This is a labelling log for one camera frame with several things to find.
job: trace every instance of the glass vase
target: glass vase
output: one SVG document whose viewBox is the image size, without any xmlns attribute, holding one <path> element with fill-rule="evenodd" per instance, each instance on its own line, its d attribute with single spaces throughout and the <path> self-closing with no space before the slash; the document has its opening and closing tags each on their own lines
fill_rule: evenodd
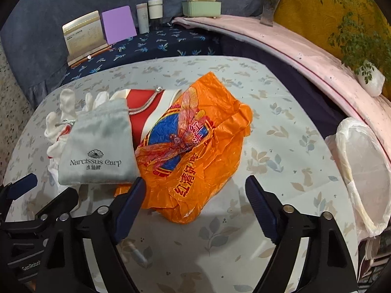
<svg viewBox="0 0 391 293">
<path fill-rule="evenodd" d="M 280 0 L 263 0 L 263 11 L 260 20 L 261 24 L 273 26 L 274 13 L 276 12 L 279 2 Z"/>
</svg>

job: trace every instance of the gray drawstring pouch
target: gray drawstring pouch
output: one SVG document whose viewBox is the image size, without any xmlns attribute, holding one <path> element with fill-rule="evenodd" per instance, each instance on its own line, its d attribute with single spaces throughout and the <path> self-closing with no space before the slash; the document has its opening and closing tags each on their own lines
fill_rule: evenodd
<svg viewBox="0 0 391 293">
<path fill-rule="evenodd" d="M 61 185 L 133 183 L 140 175 L 126 99 L 81 112 L 58 166 Z"/>
</svg>

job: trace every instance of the blue gripper pad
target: blue gripper pad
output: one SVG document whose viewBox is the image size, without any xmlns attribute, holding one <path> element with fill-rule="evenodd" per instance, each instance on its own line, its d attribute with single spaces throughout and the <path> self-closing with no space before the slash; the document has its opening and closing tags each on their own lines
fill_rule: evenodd
<svg viewBox="0 0 391 293">
<path fill-rule="evenodd" d="M 19 197 L 36 187 L 37 184 L 37 176 L 32 173 L 28 174 L 10 186 L 7 198 L 17 200 Z"/>
<path fill-rule="evenodd" d="M 277 233 L 277 218 L 270 209 L 262 192 L 265 193 L 257 179 L 251 175 L 246 180 L 246 195 L 265 237 L 277 244 L 279 236 Z"/>
<path fill-rule="evenodd" d="M 146 191 L 145 181 L 141 177 L 137 178 L 129 191 L 130 196 L 117 217 L 114 234 L 116 243 L 119 243 L 128 236 L 134 219 L 144 201 Z"/>
</svg>

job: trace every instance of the white flower pot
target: white flower pot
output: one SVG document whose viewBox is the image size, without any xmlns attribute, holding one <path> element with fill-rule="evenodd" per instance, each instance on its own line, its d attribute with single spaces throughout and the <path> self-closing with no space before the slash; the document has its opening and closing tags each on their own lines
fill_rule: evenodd
<svg viewBox="0 0 391 293">
<path fill-rule="evenodd" d="M 358 82 L 371 97 L 377 97 L 382 93 L 384 80 L 386 78 L 371 62 L 366 61 L 365 63 L 370 63 L 373 66 L 372 79 L 366 84 L 362 71 L 367 68 L 360 68 L 360 73 L 357 75 Z"/>
</svg>

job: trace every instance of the speckled floor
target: speckled floor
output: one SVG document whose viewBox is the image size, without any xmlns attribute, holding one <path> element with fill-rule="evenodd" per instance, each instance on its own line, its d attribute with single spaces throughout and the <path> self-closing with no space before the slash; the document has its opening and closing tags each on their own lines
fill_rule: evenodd
<svg viewBox="0 0 391 293">
<path fill-rule="evenodd" d="M 33 110 L 8 65 L 0 41 L 0 184 L 12 151 Z"/>
</svg>

